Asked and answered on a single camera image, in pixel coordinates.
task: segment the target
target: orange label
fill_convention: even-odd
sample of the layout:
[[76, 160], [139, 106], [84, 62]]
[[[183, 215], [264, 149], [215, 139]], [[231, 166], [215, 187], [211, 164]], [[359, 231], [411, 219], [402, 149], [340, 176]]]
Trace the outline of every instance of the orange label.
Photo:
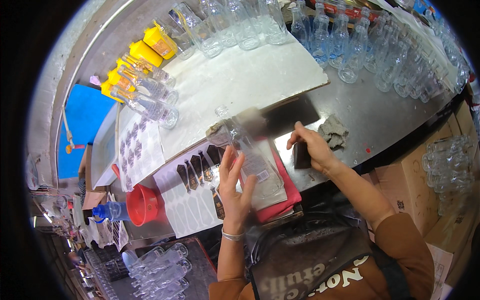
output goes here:
[[170, 51], [172, 51], [172, 48], [170, 48], [170, 46], [167, 45], [167, 43], [165, 43], [163, 39], [159, 39], [158, 42], [152, 46], [152, 48], [161, 56], [164, 56]]
[[130, 80], [128, 80], [127, 78], [125, 78], [123, 76], [120, 76], [120, 79], [117, 82], [117, 84], [118, 84], [119, 87], [121, 87], [124, 90], [128, 90], [132, 86], [132, 84], [130, 83]]

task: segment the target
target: woman's right hand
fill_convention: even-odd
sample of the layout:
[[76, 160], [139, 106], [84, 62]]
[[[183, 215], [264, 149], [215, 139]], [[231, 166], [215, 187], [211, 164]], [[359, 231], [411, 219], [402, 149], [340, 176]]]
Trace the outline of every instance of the woman's right hand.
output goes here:
[[287, 150], [290, 150], [296, 142], [307, 143], [307, 150], [312, 158], [312, 167], [325, 175], [342, 164], [323, 137], [318, 132], [305, 128], [300, 121], [295, 123], [295, 130], [287, 141]]

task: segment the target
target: blue panel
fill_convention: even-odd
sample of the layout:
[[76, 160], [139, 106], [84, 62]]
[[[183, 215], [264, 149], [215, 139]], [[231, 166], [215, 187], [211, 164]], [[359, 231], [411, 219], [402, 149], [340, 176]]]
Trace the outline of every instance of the blue panel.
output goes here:
[[[115, 104], [115, 100], [104, 96], [99, 90], [76, 84], [67, 101], [65, 115], [75, 144], [93, 143], [103, 119]], [[65, 147], [67, 132], [62, 122], [58, 149], [59, 179], [77, 177], [78, 168], [85, 149], [73, 149], [67, 154]]]

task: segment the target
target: red towel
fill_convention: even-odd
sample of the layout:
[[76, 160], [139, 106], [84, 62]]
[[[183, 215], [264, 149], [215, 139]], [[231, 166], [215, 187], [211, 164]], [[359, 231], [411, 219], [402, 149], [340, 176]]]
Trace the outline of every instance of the red towel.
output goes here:
[[293, 208], [293, 205], [295, 203], [301, 201], [299, 190], [297, 190], [297, 187], [295, 187], [295, 184], [293, 184], [292, 179], [290, 179], [287, 170], [283, 166], [282, 160], [273, 150], [272, 154], [275, 159], [276, 167], [278, 168], [278, 173], [283, 179], [283, 187], [285, 188], [285, 192], [287, 193], [287, 200], [257, 211], [257, 218], [260, 222], [265, 222], [268, 219], [287, 212], [288, 210]]

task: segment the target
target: yellow container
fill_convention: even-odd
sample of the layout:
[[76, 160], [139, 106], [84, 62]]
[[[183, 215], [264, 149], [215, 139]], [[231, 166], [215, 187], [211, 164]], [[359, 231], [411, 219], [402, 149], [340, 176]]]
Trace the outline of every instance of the yellow container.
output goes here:
[[130, 80], [128, 80], [127, 78], [117, 73], [117, 68], [108, 72], [107, 76], [108, 76], [108, 82], [111, 85], [118, 84], [119, 87], [129, 92], [133, 92], [135, 90], [135, 87], [130, 83]]
[[[129, 64], [129, 62], [125, 62], [125, 61], [124, 61], [123, 59], [121, 59], [121, 58], [117, 59], [117, 69], [118, 69], [120, 66], [122, 66], [122, 65], [126, 65], [127, 68], [136, 71], [136, 70]], [[145, 74], [148, 74], [148, 70], [145, 70], [145, 69], [144, 69], [142, 72], [145, 73]]]
[[173, 41], [169, 36], [161, 34], [157, 27], [147, 28], [144, 33], [144, 42], [164, 59], [171, 59], [172, 56], [175, 55], [175, 51], [170, 46], [173, 45]]
[[116, 97], [112, 97], [110, 95], [110, 90], [112, 89], [113, 85], [111, 85], [108, 81], [105, 81], [104, 83], [102, 83], [102, 85], [100, 86], [102, 88], [102, 95], [105, 95], [107, 97], [110, 97], [112, 99], [115, 99], [117, 100], [118, 102], [120, 103], [124, 103], [122, 100], [116, 98]]
[[150, 48], [144, 41], [131, 43], [128, 47], [130, 48], [130, 55], [132, 55], [136, 59], [145, 59], [157, 68], [160, 67], [163, 58], [158, 55], [152, 48]]

